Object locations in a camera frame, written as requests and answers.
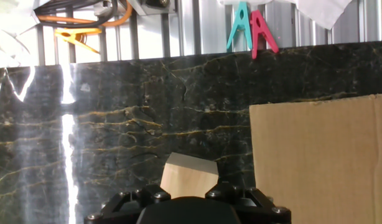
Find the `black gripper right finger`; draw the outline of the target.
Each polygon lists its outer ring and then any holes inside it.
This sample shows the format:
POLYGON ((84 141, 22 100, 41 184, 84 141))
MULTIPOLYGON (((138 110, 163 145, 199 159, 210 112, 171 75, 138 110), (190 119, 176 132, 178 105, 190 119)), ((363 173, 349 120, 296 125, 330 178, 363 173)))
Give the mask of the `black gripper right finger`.
POLYGON ((220 182, 205 194, 205 198, 229 205, 242 224, 291 224, 290 209, 275 205, 270 197, 254 187, 244 189, 220 182))

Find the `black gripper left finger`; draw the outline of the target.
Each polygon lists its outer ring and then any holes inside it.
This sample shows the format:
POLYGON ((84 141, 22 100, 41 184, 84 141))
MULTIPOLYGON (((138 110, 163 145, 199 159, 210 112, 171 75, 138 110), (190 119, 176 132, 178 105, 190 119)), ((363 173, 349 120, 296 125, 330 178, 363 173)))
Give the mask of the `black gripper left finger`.
POLYGON ((87 215, 84 224, 136 224, 147 206, 170 199, 171 195, 156 184, 119 192, 103 204, 99 212, 87 215))

